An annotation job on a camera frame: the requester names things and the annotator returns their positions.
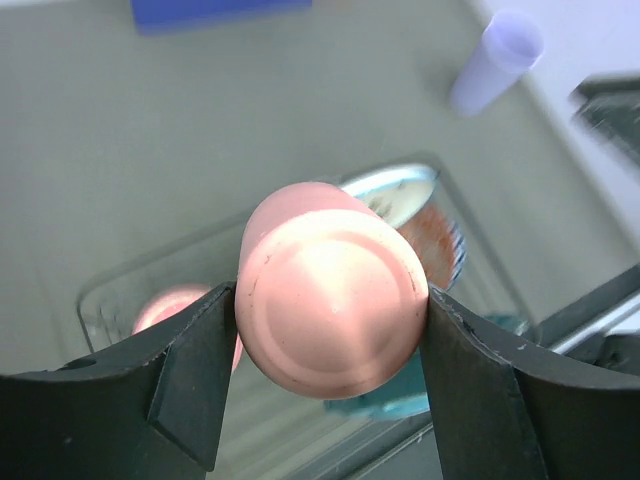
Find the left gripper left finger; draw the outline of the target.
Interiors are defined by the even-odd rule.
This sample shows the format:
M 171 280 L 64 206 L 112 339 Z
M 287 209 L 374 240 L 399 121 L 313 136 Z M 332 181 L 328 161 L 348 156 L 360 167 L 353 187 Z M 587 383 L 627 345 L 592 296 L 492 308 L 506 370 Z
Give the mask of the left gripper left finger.
M 202 479 L 236 345 L 235 287 L 52 371 L 1 379 L 5 479 Z

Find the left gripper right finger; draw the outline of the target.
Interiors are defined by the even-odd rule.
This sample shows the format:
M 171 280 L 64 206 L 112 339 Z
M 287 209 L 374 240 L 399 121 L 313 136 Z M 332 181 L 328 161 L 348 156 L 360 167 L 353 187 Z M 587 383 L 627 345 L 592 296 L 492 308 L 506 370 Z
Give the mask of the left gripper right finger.
M 638 478 L 638 376 L 556 354 L 437 288 L 420 349 L 444 478 Z

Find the pink plastic cup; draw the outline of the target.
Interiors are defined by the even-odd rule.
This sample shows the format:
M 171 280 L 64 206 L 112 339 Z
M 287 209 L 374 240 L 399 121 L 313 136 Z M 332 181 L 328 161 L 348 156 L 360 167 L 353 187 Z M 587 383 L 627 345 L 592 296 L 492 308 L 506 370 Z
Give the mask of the pink plastic cup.
M 386 383 L 418 347 L 428 296 L 409 243 L 337 186 L 285 186 L 246 224 L 239 336 L 256 366 L 295 394 L 345 399 Z

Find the lavender plastic cup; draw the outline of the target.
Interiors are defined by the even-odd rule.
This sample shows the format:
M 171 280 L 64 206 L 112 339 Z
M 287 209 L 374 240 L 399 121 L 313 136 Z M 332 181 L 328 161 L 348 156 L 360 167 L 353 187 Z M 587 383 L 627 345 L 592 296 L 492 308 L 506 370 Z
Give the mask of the lavender plastic cup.
M 494 14 L 450 90 L 453 109 L 474 116 L 529 72 L 544 52 L 539 27 L 514 11 Z

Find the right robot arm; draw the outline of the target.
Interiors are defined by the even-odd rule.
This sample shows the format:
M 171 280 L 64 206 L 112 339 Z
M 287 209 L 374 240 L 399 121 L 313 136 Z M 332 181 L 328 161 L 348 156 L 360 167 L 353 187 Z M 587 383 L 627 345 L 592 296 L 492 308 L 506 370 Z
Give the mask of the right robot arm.
M 639 171 L 639 76 L 589 76 L 572 96 L 578 105 L 576 117 Z

